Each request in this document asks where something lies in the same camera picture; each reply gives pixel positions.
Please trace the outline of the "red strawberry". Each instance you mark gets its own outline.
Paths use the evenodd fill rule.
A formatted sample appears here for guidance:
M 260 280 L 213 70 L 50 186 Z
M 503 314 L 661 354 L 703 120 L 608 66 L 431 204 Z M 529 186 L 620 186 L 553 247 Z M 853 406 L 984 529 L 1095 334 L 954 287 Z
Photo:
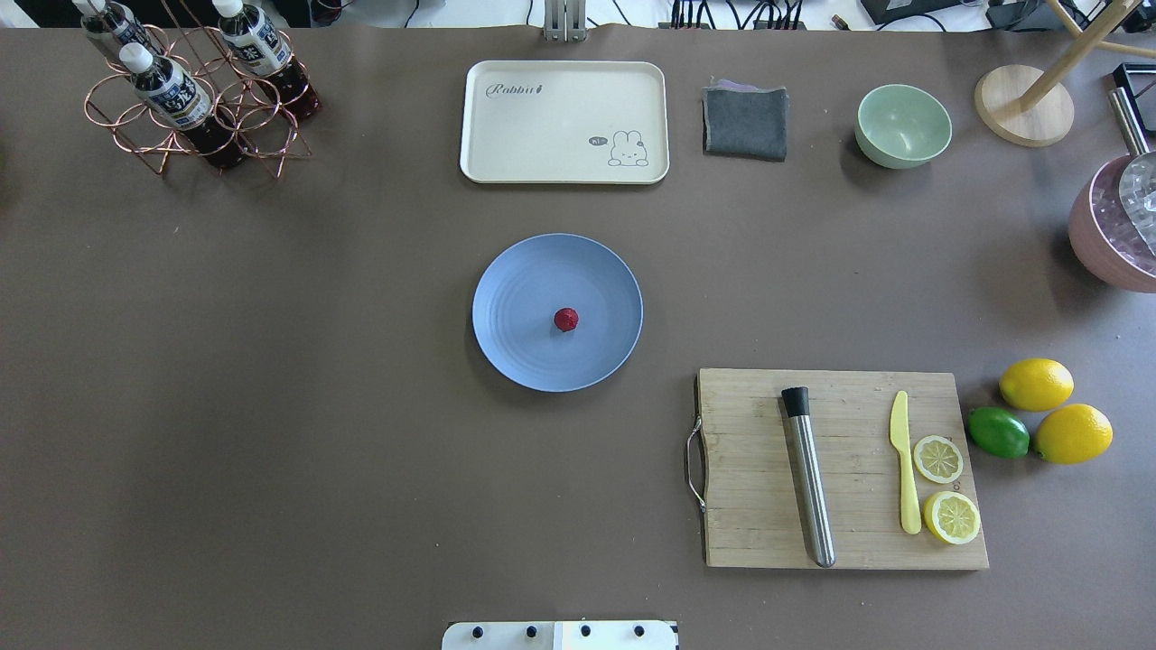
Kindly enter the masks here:
M 554 313 L 553 323 L 555 328 L 562 332 L 570 332 L 570 330 L 577 328 L 579 322 L 581 322 L 581 316 L 575 310 L 575 308 L 562 308 Z

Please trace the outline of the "blue round plate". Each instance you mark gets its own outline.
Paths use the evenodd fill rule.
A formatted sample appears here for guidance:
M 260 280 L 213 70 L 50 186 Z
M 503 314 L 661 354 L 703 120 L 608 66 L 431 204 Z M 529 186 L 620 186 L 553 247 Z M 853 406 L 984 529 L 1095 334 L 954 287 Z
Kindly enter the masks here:
M 555 328 L 575 308 L 577 328 Z M 484 357 L 507 379 L 538 391 L 570 392 L 615 374 L 639 341 L 644 306 L 630 267 L 588 237 L 553 232 L 496 256 L 473 300 Z

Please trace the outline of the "cream rabbit tray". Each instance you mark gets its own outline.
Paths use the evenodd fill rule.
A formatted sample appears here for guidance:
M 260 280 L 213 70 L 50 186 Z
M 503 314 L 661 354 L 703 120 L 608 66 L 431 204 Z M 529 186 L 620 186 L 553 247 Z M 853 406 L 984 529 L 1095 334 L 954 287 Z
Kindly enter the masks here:
M 653 62 L 484 60 L 465 79 L 459 167 L 495 184 L 653 184 L 670 165 Z

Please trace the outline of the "steel muddler black tip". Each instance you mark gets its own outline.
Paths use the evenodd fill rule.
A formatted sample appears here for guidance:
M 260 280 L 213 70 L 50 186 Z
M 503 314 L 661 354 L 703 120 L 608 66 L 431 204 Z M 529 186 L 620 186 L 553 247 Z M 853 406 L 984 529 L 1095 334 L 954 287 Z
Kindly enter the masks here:
M 796 498 L 805 524 L 806 547 L 814 563 L 821 568 L 833 568 L 837 560 L 833 527 L 827 511 L 825 485 L 812 424 L 808 387 L 784 387 L 781 399 L 792 436 L 790 451 L 796 470 Z

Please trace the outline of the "grey folded cloth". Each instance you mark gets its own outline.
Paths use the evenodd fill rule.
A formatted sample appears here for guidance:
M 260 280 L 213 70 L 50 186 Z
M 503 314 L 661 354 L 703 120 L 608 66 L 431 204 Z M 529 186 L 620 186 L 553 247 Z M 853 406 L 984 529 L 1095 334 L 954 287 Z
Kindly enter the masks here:
M 702 89 L 704 150 L 783 162 L 788 155 L 790 94 L 716 79 Z

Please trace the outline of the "yellow plastic knife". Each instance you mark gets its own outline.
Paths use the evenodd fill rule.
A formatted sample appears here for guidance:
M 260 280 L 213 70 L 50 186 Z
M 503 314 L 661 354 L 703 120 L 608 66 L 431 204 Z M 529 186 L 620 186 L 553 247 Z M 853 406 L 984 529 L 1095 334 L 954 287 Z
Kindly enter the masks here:
M 909 394 L 897 391 L 890 411 L 889 440 L 899 457 L 901 530 L 917 535 L 922 530 L 919 498 L 914 482 L 911 440 L 909 438 Z

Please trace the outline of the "lemon slice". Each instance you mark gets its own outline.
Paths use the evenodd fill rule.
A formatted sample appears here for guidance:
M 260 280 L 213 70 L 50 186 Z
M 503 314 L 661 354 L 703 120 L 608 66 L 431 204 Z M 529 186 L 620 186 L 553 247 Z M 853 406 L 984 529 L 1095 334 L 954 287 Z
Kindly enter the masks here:
M 980 511 L 965 494 L 936 492 L 925 498 L 922 518 L 941 542 L 973 542 L 980 532 Z
M 951 440 L 938 435 L 917 441 L 912 460 L 920 477 L 938 485 L 957 482 L 965 470 L 959 448 Z

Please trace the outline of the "green lime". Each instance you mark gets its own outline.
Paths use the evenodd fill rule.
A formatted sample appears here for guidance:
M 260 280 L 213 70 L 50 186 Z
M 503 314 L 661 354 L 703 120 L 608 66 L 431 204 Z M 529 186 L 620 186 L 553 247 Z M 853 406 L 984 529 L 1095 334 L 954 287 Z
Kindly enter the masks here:
M 1005 460 L 1028 455 L 1030 433 L 1027 424 L 1008 409 L 984 406 L 968 414 L 966 431 L 981 450 Z

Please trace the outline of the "yellow lemon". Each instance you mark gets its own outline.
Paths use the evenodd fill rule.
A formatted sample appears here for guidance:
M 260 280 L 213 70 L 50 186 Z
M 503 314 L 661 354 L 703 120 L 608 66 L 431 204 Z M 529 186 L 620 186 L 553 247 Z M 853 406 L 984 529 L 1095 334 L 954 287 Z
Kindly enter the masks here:
M 1091 404 L 1067 404 L 1048 413 L 1035 435 L 1035 449 L 1044 460 L 1079 464 L 1106 452 L 1114 441 L 1114 426 Z
M 1060 407 L 1074 392 L 1070 371 L 1055 359 L 1020 359 L 1008 365 L 998 386 L 1005 402 L 1015 409 L 1045 412 Z

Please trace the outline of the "dark drink bottle white cap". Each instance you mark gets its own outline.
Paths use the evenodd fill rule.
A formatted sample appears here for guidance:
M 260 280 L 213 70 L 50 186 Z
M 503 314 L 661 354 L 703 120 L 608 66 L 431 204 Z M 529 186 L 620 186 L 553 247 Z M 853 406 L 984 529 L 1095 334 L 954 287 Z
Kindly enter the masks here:
M 207 164 L 227 170 L 247 158 L 232 116 L 179 62 L 153 56 L 139 42 L 124 45 L 119 58 L 138 96 Z

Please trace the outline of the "wooden cup tree stand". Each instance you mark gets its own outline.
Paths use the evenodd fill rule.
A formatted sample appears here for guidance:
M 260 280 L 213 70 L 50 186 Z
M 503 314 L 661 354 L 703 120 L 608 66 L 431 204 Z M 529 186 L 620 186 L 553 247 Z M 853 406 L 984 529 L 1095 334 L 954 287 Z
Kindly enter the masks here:
M 1074 121 L 1074 104 L 1061 86 L 1067 74 L 1094 49 L 1153 59 L 1153 49 L 1106 42 L 1105 36 L 1139 7 L 1139 1 L 1109 3 L 1085 29 L 1048 1 L 1073 40 L 1047 71 L 1025 65 L 1006 65 L 988 71 L 975 86 L 975 111 L 991 131 L 1008 143 L 1024 147 L 1055 145 Z

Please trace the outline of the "pink bowl with ice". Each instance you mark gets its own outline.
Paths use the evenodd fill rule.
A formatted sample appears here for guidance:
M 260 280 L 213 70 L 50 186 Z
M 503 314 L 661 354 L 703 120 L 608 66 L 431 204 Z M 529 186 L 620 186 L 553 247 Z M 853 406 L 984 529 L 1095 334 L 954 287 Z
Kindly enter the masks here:
M 1131 156 L 1110 160 L 1094 173 L 1072 206 L 1068 238 L 1080 263 L 1122 291 L 1153 293 L 1153 253 L 1122 209 L 1116 184 Z

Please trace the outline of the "metal ice scoop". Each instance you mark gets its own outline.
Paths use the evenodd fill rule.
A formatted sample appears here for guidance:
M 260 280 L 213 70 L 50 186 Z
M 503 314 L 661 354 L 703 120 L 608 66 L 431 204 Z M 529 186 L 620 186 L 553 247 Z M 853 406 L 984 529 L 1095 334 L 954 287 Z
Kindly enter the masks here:
M 1144 140 L 1127 89 L 1116 87 L 1109 99 L 1116 124 L 1122 132 L 1124 145 L 1131 152 L 1131 161 L 1122 168 L 1116 189 L 1124 213 L 1131 219 L 1144 245 L 1155 254 L 1155 153 Z

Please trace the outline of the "aluminium frame post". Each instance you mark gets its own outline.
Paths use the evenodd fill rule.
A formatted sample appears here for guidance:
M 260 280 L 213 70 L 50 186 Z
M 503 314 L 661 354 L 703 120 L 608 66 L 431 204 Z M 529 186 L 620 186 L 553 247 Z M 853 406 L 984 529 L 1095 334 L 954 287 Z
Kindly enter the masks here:
M 585 0 L 544 0 L 544 40 L 583 42 L 587 38 Z

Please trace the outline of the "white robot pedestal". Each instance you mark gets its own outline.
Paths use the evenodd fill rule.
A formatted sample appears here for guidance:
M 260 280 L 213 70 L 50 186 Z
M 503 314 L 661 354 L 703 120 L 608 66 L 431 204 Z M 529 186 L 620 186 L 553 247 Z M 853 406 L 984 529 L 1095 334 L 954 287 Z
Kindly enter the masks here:
M 455 622 L 442 649 L 679 649 L 676 622 L 657 618 Z

